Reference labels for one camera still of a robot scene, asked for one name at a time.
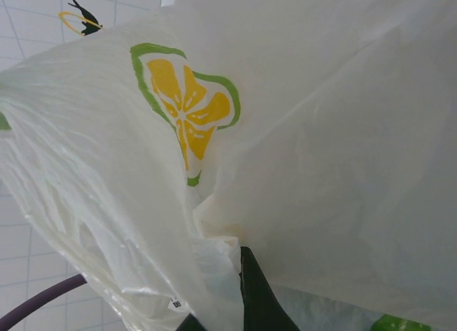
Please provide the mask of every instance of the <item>bird silhouette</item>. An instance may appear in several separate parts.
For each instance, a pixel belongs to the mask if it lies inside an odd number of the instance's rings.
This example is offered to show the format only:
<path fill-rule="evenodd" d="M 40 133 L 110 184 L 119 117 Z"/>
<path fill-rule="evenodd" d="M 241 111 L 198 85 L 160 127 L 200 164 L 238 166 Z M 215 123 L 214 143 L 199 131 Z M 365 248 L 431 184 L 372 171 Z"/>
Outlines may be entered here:
<path fill-rule="evenodd" d="M 83 17 L 87 20 L 90 21 L 93 24 L 87 23 L 85 21 L 82 21 L 81 23 L 86 27 L 83 31 L 81 31 L 81 34 L 84 36 L 87 36 L 89 34 L 96 33 L 98 30 L 100 30 L 103 26 L 99 24 L 99 21 L 95 18 L 93 14 L 88 12 L 85 8 L 83 8 L 81 5 L 76 0 L 73 0 L 74 4 L 68 3 L 69 6 L 74 6 L 75 8 L 79 9 L 81 13 L 83 14 Z"/>

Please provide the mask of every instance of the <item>plastic bag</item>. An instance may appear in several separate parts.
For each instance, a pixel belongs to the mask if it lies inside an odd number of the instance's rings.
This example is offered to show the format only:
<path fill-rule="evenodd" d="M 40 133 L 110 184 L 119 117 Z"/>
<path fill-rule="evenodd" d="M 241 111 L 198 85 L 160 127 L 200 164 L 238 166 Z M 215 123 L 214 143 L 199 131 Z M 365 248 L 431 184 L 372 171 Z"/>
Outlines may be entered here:
<path fill-rule="evenodd" d="M 457 0 L 169 3 L 0 74 L 27 218 L 131 330 L 242 330 L 240 243 L 275 286 L 455 327 Z"/>

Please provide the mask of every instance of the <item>yellow ring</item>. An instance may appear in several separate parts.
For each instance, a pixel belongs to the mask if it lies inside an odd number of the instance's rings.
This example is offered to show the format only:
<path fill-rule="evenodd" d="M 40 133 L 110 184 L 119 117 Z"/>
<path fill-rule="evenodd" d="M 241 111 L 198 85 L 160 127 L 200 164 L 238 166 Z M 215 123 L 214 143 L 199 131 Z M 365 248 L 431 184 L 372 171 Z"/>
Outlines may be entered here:
<path fill-rule="evenodd" d="M 79 15 L 73 14 L 73 13 L 70 12 L 70 11 L 62 11 L 62 12 L 59 14 L 60 20 L 61 20 L 66 26 L 68 26 L 72 31 L 74 31 L 75 33 L 77 33 L 77 34 L 79 34 L 79 35 L 81 35 L 81 36 L 84 36 L 84 34 L 81 33 L 80 31 L 77 31 L 77 30 L 76 30 L 76 29 L 75 29 L 75 28 L 74 28 L 74 27 L 64 18 L 65 15 L 70 15 L 70 16 L 76 17 L 76 18 L 78 18 L 78 19 L 81 19 L 83 22 L 87 22 L 87 23 L 89 23 L 89 24 L 91 24 L 91 25 L 93 25 L 93 26 L 97 26 L 97 27 L 99 27 L 100 29 L 103 28 L 103 27 L 100 26 L 99 24 L 94 23 L 93 21 L 89 21 L 88 19 L 85 19 L 84 17 L 81 17 L 81 16 L 79 16 Z"/>

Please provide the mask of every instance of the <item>yellow flower logo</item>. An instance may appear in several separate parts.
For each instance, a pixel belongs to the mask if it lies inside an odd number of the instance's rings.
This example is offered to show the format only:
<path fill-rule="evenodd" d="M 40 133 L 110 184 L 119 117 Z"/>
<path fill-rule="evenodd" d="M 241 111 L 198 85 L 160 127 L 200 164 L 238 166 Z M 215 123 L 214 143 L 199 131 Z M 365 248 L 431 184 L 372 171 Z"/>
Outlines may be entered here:
<path fill-rule="evenodd" d="M 138 44 L 131 56 L 144 98 L 176 132 L 188 185 L 197 185 L 212 135 L 239 119 L 235 86 L 226 78 L 192 71 L 178 49 Z"/>

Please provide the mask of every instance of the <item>barcode sticker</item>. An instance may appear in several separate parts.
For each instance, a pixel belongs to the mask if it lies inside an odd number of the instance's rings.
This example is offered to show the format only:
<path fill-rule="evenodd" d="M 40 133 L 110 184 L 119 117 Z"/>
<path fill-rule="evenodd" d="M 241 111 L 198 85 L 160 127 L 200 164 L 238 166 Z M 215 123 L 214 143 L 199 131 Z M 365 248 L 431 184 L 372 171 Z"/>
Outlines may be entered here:
<path fill-rule="evenodd" d="M 169 303 L 169 309 L 175 312 L 187 312 L 187 308 L 181 304 L 181 302 L 177 299 L 173 299 Z"/>

